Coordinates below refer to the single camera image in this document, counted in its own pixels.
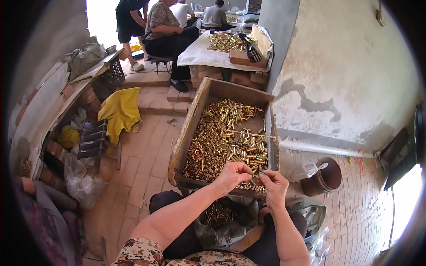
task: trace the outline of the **brown pot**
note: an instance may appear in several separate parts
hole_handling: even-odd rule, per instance
[[[313,177],[300,181],[303,193],[309,197],[315,197],[324,192],[332,192],[342,182],[339,164],[333,158],[325,157],[318,160],[317,166],[319,167],[323,163],[328,163],[328,166],[319,170]]]

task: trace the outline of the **yellow cloth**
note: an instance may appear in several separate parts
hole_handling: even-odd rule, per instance
[[[130,46],[130,50],[132,51],[132,53],[139,51],[141,49],[142,49],[142,46],[139,43]]]
[[[141,119],[137,103],[140,89],[135,87],[114,92],[102,103],[98,121],[108,119],[106,135],[111,143],[117,144],[121,130],[130,132]]]
[[[70,126],[64,126],[58,137],[58,142],[62,147],[69,149],[77,143],[79,138],[78,130],[72,129]]]

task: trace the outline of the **gray wall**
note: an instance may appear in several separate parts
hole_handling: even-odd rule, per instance
[[[274,57],[269,72],[268,93],[272,93],[291,39],[299,0],[265,0],[260,9],[259,26],[265,27],[274,43]]]
[[[89,40],[86,0],[53,0],[22,51],[8,105],[8,117],[19,108],[49,69],[66,53],[72,52]]]
[[[186,0],[186,3],[188,5],[190,5],[191,3],[194,4],[200,4],[202,5],[204,8],[208,7],[208,6],[213,6],[214,5],[215,0]],[[228,10],[228,2],[231,3],[231,8],[233,6],[238,7],[240,10],[245,9],[245,6],[247,4],[247,0],[224,0],[225,4],[224,7],[226,7],[226,10]]]
[[[261,19],[269,2],[262,3]],[[377,22],[376,4],[300,1],[284,63],[279,51],[268,87],[281,137],[374,152],[412,122],[420,100],[417,69],[386,9],[386,26]],[[286,43],[274,38],[274,27],[268,30],[283,51]]]

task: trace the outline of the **metal bowl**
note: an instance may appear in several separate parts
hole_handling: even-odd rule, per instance
[[[112,54],[112,53],[113,53],[113,52],[115,52],[115,51],[117,51],[117,45],[113,45],[113,46],[108,47],[108,48],[106,49],[106,53],[107,53],[107,54]]]

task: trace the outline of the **woman's right hand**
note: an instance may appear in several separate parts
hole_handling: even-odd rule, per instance
[[[271,212],[276,208],[285,208],[285,195],[287,194],[288,180],[279,172],[263,170],[259,173],[257,184],[266,188],[266,205]]]
[[[181,28],[181,27],[176,27],[176,29],[175,29],[175,33],[177,33],[177,34],[181,34],[183,31],[184,31],[184,29]]]

